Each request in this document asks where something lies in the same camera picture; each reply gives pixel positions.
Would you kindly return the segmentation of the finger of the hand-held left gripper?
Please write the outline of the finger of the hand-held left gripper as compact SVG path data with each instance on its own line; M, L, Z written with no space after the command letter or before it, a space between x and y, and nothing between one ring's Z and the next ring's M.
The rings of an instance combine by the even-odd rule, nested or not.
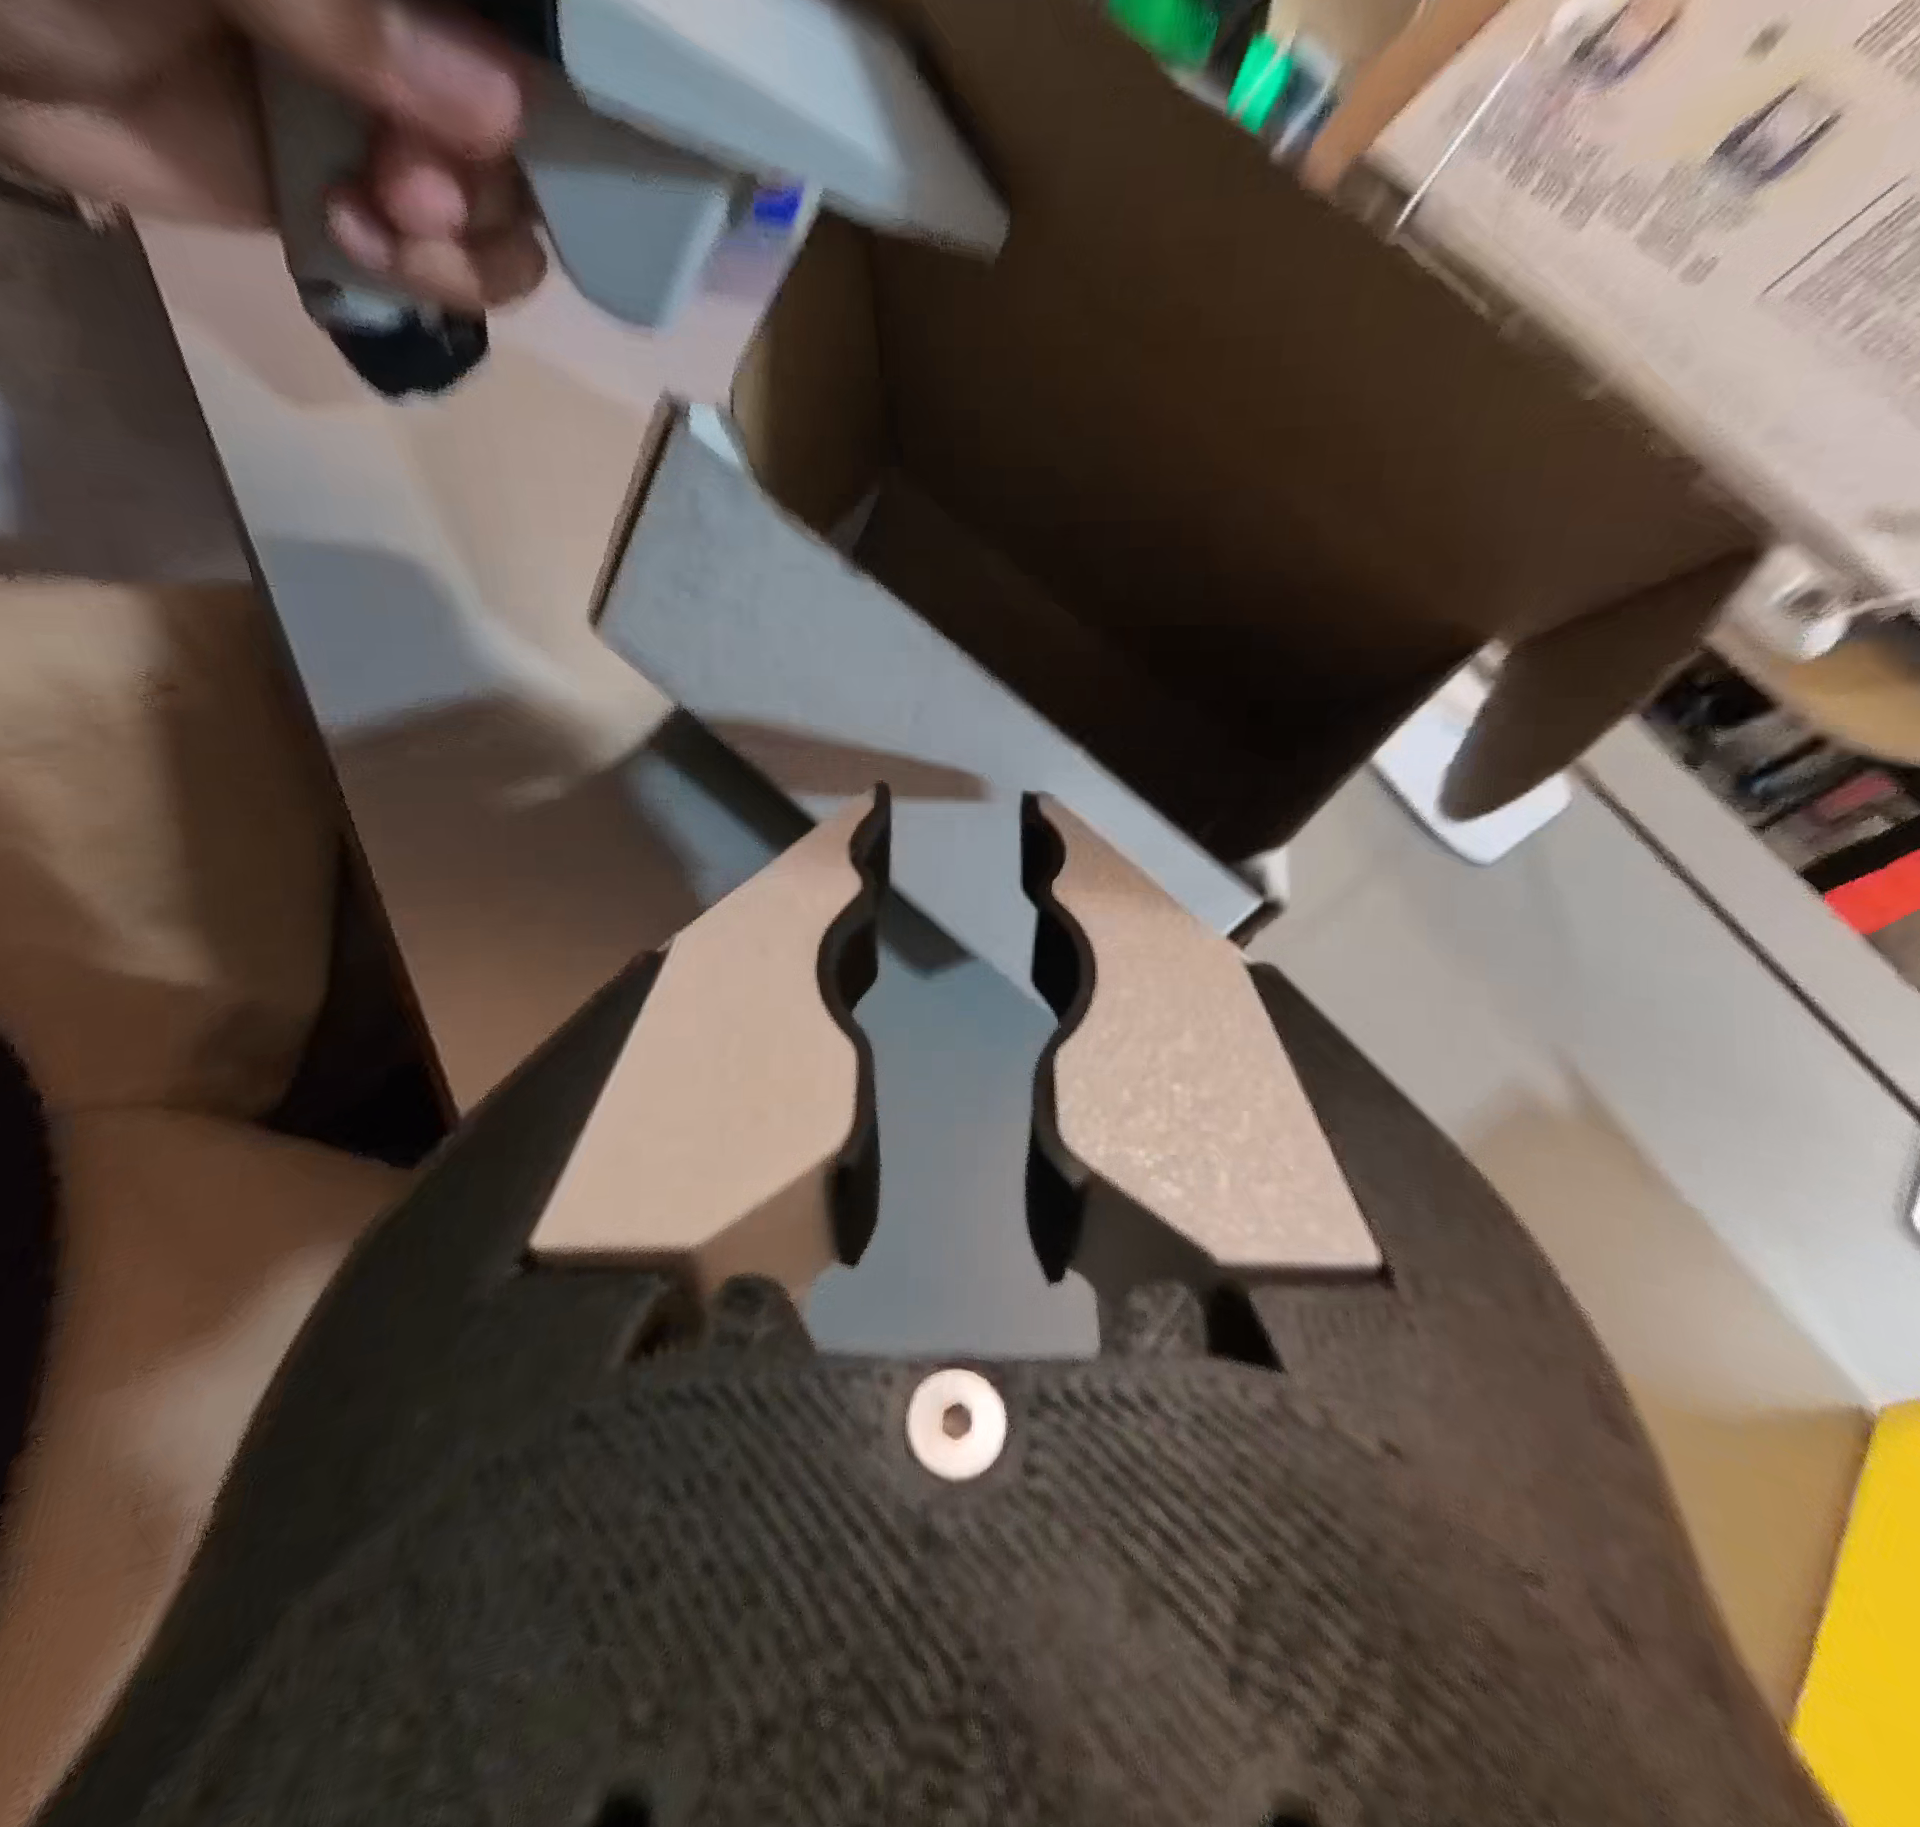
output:
M668 325L768 183L972 259L1007 207L901 37L852 0L557 0L524 176L564 280Z

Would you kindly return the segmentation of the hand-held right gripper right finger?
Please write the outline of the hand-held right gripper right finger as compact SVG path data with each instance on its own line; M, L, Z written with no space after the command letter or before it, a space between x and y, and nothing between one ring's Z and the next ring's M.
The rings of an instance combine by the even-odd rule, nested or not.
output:
M1021 799L1033 989L1025 1231L1042 1281L1334 1282L1382 1246L1243 951L1056 794Z

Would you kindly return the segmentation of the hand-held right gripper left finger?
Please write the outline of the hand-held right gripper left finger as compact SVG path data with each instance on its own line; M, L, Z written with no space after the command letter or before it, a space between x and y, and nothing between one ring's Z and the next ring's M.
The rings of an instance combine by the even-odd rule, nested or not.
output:
M535 1220L558 1265L820 1273L875 1231L875 983L888 788L680 928Z

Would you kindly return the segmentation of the white cardboard mailer box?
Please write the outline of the white cardboard mailer box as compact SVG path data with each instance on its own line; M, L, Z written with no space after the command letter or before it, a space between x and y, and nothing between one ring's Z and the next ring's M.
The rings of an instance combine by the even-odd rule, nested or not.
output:
M1050 794L1222 937L1462 663L1477 817L1692 654L1763 530L1090 0L875 0L1012 207L993 260L815 225L724 406L663 404L600 639L1021 978Z

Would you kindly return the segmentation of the yellow plastic bin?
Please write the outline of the yellow plastic bin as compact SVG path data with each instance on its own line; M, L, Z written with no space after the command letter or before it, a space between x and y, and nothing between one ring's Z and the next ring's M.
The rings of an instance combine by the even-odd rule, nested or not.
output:
M1915 1403L1868 1428L1788 1734L1841 1823L1920 1823Z

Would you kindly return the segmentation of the grey desk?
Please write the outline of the grey desk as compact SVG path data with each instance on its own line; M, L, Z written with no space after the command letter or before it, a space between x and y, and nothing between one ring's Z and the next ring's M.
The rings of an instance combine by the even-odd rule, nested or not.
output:
M266 236L140 221L452 1111L792 837L587 602L659 392L724 398L768 270L663 334L564 280L452 398L372 398ZM1915 1396L1915 1116L1600 794L1500 865L1361 774L1254 954L1439 1125L1593 1319L1777 1716L1868 1418Z

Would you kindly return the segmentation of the person's left hand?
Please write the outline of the person's left hand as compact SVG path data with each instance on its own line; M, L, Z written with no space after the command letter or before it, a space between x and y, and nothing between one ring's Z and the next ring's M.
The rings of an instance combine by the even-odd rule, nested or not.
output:
M346 260L452 312L544 286L517 167L529 74L440 0L0 0L5 176L87 207L266 232L261 49L372 128L321 207Z

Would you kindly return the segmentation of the white document stand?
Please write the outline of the white document stand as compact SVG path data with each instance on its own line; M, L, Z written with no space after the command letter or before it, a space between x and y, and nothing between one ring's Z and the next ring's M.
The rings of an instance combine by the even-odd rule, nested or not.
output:
M1474 866L1490 866L1550 825L1571 804L1571 788L1562 774L1553 774L1550 784L1490 812L1455 817L1439 810L1439 788L1462 739L1467 716L1426 699L1371 748L1370 768L1447 853Z

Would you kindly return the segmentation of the green plastic bin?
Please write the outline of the green plastic bin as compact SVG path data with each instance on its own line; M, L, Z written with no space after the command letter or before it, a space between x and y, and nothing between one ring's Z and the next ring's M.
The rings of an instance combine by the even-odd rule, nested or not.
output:
M1277 128L1291 88L1291 49L1269 32L1230 38L1230 19L1212 0L1100 0L1108 19L1133 37L1189 94L1222 113L1245 136Z

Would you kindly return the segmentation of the person's tan trousers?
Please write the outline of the person's tan trousers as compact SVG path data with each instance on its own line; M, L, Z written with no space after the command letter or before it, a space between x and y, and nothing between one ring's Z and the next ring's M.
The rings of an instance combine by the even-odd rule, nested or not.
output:
M341 837L247 590L5 578L0 1025L57 1176L5 1486L0 1803L108 1716L226 1469L399 1167L282 1136Z

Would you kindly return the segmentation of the red crate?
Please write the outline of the red crate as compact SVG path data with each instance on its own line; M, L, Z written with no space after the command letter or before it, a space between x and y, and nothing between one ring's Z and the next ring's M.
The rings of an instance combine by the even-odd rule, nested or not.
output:
M1885 937L1920 915L1920 850L1864 866L1821 895L1823 909L1855 937Z

